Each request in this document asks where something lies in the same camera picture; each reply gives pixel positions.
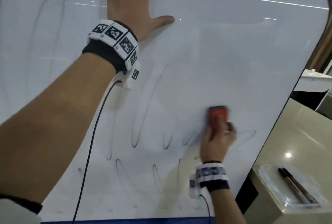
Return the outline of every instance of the black cable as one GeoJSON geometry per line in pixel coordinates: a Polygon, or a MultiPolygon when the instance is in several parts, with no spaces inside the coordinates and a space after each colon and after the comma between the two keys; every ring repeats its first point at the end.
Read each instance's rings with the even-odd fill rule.
{"type": "Polygon", "coordinates": [[[113,87],[117,84],[117,83],[120,83],[122,81],[118,80],[116,81],[112,87],[110,88],[110,90],[107,92],[106,94],[106,97],[103,101],[103,104],[102,104],[102,107],[100,108],[100,111],[99,111],[99,114],[98,114],[98,117],[97,117],[97,120],[96,120],[96,124],[95,124],[95,127],[93,129],[93,133],[92,133],[92,138],[91,138],[91,143],[90,143],[90,149],[89,149],[89,154],[88,154],[88,159],[86,160],[86,165],[85,165],[85,171],[84,171],[84,175],[83,175],[83,182],[82,182],[82,186],[81,186],[81,192],[80,192],[80,196],[78,197],[78,202],[77,202],[77,206],[76,206],[76,210],[75,210],[75,214],[74,214],[74,218],[73,218],[73,221],[71,222],[71,224],[74,224],[75,222],[75,219],[76,219],[76,215],[77,215],[77,212],[78,212],[78,207],[80,206],[80,202],[81,202],[81,197],[82,197],[82,193],[83,193],[83,188],[84,188],[84,182],[85,182],[85,177],[86,177],[86,172],[88,170],[88,165],[89,165],[89,160],[90,160],[90,155],[91,155],[91,150],[92,150],[92,144],[93,144],[93,139],[95,138],[95,133],[96,133],[96,129],[97,129],[97,125],[98,125],[98,121],[99,121],[99,117],[103,111],[103,108],[104,108],[104,105],[105,105],[105,102],[107,100],[107,97],[108,95],[110,94],[111,90],[113,89],[113,87]]]}
{"type": "Polygon", "coordinates": [[[208,210],[208,213],[209,213],[209,224],[210,224],[210,218],[211,218],[211,215],[210,215],[210,208],[209,208],[209,204],[206,200],[206,198],[200,194],[200,197],[202,197],[204,200],[205,200],[205,203],[206,203],[206,206],[207,206],[207,210],[208,210]]]}

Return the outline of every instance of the qr code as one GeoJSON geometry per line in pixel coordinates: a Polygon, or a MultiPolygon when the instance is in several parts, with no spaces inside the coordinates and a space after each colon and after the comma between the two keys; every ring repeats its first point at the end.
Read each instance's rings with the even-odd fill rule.
{"type": "Polygon", "coordinates": [[[114,40],[118,40],[118,39],[122,36],[123,32],[120,31],[120,30],[118,30],[117,28],[111,26],[111,27],[105,32],[105,34],[106,34],[107,36],[109,36],[110,38],[114,39],[114,40]]]}
{"type": "Polygon", "coordinates": [[[133,78],[134,80],[137,80],[138,75],[139,75],[139,71],[137,71],[137,70],[135,69],[134,73],[132,74],[132,78],[133,78]]]}
{"type": "Polygon", "coordinates": [[[92,31],[94,33],[103,33],[105,29],[108,27],[107,24],[98,24],[96,28],[94,28],[92,31]]]}
{"type": "Polygon", "coordinates": [[[136,54],[136,51],[135,51],[130,57],[130,63],[131,63],[132,66],[134,65],[136,60],[137,60],[137,54],[136,54]]]}
{"type": "Polygon", "coordinates": [[[121,40],[121,42],[119,43],[119,45],[122,47],[122,49],[127,54],[129,54],[134,49],[133,44],[129,41],[129,39],[127,37],[125,37],[123,40],[121,40]]]}

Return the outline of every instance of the white table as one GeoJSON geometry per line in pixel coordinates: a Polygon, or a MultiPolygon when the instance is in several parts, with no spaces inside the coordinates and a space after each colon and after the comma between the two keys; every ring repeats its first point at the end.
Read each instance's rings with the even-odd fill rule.
{"type": "Polygon", "coordinates": [[[314,92],[314,93],[326,92],[325,95],[322,96],[322,98],[319,98],[319,103],[315,105],[314,110],[317,110],[331,89],[332,89],[332,76],[317,72],[311,72],[310,70],[306,69],[302,73],[302,76],[299,79],[296,87],[294,88],[294,91],[314,92]]]}

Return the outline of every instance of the person's right arm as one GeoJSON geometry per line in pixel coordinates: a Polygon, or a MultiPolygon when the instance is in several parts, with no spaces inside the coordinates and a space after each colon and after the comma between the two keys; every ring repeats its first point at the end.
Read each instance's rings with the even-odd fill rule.
{"type": "MultiPolygon", "coordinates": [[[[219,129],[211,138],[212,130],[208,127],[201,143],[201,160],[203,163],[222,162],[229,147],[236,140],[236,129],[233,124],[218,118],[219,129]]],[[[246,224],[230,189],[218,189],[210,193],[215,221],[217,224],[246,224]]]]}

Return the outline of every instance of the white wrist device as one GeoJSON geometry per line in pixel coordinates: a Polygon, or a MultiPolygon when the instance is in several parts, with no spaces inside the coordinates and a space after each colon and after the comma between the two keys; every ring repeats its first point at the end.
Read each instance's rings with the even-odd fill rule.
{"type": "Polygon", "coordinates": [[[91,39],[100,40],[114,48],[117,54],[124,60],[127,71],[130,71],[139,55],[138,42],[127,28],[113,20],[101,20],[88,35],[88,43],[91,39]]]}

